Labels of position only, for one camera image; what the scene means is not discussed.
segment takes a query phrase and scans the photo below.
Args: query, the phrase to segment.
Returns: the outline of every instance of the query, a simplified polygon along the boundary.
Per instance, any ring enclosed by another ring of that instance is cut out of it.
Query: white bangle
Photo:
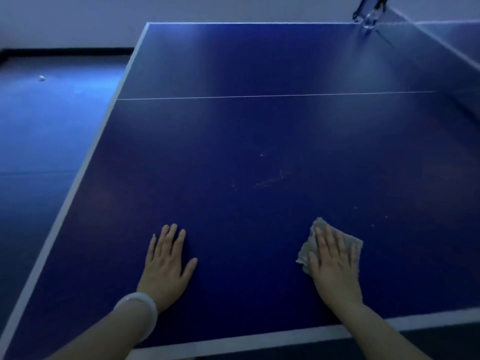
[[[140,342],[145,340],[147,337],[150,336],[150,334],[153,332],[155,329],[155,326],[157,325],[157,318],[159,316],[159,312],[157,311],[157,305],[155,304],[154,300],[150,298],[146,293],[142,292],[135,292],[135,293],[130,293],[124,296],[122,299],[118,301],[118,303],[115,305],[113,308],[114,310],[119,307],[122,303],[125,303],[127,301],[140,301],[145,303],[149,308],[150,312],[152,313],[152,316],[150,318],[150,325],[148,327],[147,332],[145,335],[141,338]]]

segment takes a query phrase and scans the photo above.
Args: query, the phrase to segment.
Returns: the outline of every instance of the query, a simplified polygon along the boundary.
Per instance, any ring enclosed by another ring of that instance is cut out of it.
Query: wall
[[[1,0],[5,48],[133,47],[150,22],[348,22],[360,0]],[[480,19],[480,0],[392,0],[417,20]]]

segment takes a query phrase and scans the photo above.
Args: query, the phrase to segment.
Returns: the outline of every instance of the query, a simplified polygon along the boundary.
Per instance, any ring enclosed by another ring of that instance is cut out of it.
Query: finger
[[[163,240],[161,258],[168,258],[170,256],[172,252],[172,242],[176,232],[177,232],[177,224],[174,223],[173,225],[170,226],[170,230],[168,231],[168,234],[165,236],[165,240]]]
[[[343,241],[343,236],[339,230],[335,230],[335,238],[336,244],[338,246],[338,254],[340,255],[340,259],[349,261],[349,255],[347,254],[347,250],[345,249],[345,242]]]
[[[350,268],[353,269],[353,272],[356,276],[358,276],[359,274],[359,269],[357,266],[357,255],[357,247],[354,243],[352,243],[352,246],[350,248]]]
[[[158,238],[158,242],[156,243],[156,248],[155,248],[155,255],[154,257],[159,258],[160,255],[162,254],[162,245],[163,241],[165,240],[165,235],[169,231],[169,225],[164,225],[162,227],[162,232],[160,233],[160,237]]]
[[[328,252],[332,258],[339,257],[339,249],[337,248],[337,244],[332,235],[332,228],[330,225],[325,226],[326,236],[327,236],[327,245],[328,245]]]
[[[173,244],[172,248],[172,258],[181,258],[182,257],[182,249],[183,249],[183,242],[185,241],[185,230],[181,230],[178,234],[178,238]]]
[[[157,243],[157,236],[153,234],[152,239],[150,240],[150,245],[148,246],[147,258],[145,259],[145,264],[148,264],[153,260],[153,255],[155,252],[155,244]]]
[[[317,238],[318,252],[320,253],[321,257],[322,258],[330,257],[330,254],[328,253],[327,242],[325,241],[325,238],[322,235],[322,231],[318,227],[315,228],[315,236]]]
[[[320,263],[318,262],[317,256],[311,251],[308,253],[308,259],[311,276],[313,279],[316,279],[320,276]]]
[[[181,276],[181,278],[185,281],[185,284],[188,284],[190,278],[194,274],[197,263],[198,263],[198,259],[193,258],[188,262],[187,266],[185,266],[185,270],[183,271],[183,274]]]

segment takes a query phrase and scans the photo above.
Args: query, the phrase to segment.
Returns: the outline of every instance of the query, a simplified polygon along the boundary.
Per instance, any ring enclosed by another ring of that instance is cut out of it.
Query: table tennis table
[[[480,131],[351,23],[149,23],[2,335],[40,359],[134,292],[148,243],[199,262],[129,359],[348,337],[295,262],[317,217],[364,241],[398,330],[480,320]]]

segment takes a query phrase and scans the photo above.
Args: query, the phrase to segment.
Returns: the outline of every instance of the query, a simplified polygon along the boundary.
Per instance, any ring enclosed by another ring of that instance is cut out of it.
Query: gray rag
[[[302,269],[303,271],[308,274],[310,274],[310,261],[308,259],[308,253],[313,252],[317,254],[318,260],[321,261],[322,258],[320,256],[320,253],[318,251],[318,246],[317,246],[317,240],[315,238],[315,228],[319,228],[321,232],[323,233],[323,237],[325,237],[325,226],[327,225],[327,222],[321,217],[317,218],[311,225],[310,228],[310,235],[308,236],[308,239],[306,242],[303,243],[301,246],[300,252],[298,253],[298,258],[296,260],[297,263],[302,264]],[[345,243],[345,249],[346,252],[350,254],[351,246],[352,244],[355,244],[355,247],[357,249],[357,260],[355,262],[355,265],[357,268],[359,267],[359,262],[360,262],[360,252],[362,251],[363,247],[363,241],[360,240],[359,238],[356,238],[354,236],[345,234],[340,231],[343,237],[343,241]]]

